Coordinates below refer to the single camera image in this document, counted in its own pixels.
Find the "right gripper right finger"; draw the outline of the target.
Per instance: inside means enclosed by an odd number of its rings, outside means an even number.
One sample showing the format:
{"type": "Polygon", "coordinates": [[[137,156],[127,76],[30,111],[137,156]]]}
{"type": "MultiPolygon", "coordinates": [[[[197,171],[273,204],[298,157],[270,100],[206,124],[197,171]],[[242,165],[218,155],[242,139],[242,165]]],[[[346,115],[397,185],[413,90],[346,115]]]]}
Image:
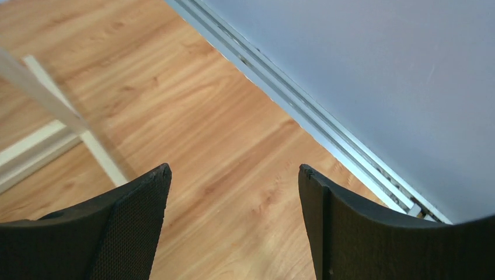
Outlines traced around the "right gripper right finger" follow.
{"type": "Polygon", "coordinates": [[[455,225],[379,205],[307,164],[298,189],[317,279],[493,279],[494,217],[455,225]]]}

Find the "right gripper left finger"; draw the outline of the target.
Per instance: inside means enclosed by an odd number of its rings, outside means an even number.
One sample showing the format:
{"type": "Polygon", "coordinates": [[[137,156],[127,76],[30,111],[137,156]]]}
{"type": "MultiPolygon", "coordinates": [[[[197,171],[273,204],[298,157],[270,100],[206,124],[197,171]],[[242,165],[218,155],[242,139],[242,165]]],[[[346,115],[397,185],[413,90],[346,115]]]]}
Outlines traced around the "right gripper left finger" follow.
{"type": "Polygon", "coordinates": [[[172,172],[133,181],[37,220],[1,224],[2,279],[148,279],[172,172]]]}

